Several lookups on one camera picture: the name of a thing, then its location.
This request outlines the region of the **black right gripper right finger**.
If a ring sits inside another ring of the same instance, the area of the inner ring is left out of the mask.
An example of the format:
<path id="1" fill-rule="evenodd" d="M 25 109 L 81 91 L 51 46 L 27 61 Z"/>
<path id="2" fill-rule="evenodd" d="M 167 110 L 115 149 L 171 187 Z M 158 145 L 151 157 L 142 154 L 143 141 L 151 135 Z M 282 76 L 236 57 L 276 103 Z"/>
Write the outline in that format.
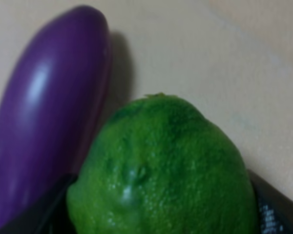
<path id="1" fill-rule="evenodd" d="M 293 234 L 293 201 L 248 170 L 259 212 L 261 234 Z"/>

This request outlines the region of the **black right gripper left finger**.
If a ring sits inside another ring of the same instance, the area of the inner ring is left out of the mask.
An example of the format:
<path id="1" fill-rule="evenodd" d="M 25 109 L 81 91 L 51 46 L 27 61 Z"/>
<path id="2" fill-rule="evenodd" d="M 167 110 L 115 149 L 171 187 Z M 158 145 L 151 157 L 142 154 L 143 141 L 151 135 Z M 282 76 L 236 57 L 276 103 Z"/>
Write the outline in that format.
<path id="1" fill-rule="evenodd" d="M 1 227 L 0 234 L 75 234 L 65 196 L 76 179 L 76 174 L 62 176 L 38 201 Z"/>

